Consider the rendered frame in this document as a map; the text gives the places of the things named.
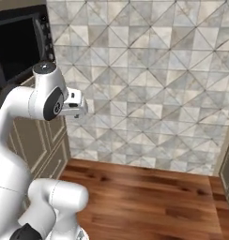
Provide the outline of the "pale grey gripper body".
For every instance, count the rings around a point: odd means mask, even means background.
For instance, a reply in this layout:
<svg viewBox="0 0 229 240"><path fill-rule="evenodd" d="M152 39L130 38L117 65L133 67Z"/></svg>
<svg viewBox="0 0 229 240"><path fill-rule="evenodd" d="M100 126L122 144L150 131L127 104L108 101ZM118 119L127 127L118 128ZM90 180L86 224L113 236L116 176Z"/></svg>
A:
<svg viewBox="0 0 229 240"><path fill-rule="evenodd" d="M84 97L68 98L63 105L61 114L70 115L74 118L81 118L88 113L88 106Z"/></svg>

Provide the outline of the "black microwave oven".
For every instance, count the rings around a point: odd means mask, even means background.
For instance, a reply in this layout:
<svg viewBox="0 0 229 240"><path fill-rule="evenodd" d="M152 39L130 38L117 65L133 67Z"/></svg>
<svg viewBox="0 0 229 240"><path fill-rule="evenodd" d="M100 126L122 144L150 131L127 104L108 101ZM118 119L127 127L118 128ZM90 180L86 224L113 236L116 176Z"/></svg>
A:
<svg viewBox="0 0 229 240"><path fill-rule="evenodd" d="M55 61L47 6L0 10L0 91L25 82L42 61Z"/></svg>

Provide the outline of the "beige cupboard run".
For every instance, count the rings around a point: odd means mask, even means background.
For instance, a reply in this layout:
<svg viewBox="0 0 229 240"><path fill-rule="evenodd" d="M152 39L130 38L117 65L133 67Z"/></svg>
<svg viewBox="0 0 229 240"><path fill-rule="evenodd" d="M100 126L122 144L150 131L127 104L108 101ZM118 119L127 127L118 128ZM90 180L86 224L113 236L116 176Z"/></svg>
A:
<svg viewBox="0 0 229 240"><path fill-rule="evenodd" d="M65 118L30 117L33 82L9 84L0 93L0 188L22 194L33 179L59 178L70 159Z"/></svg>

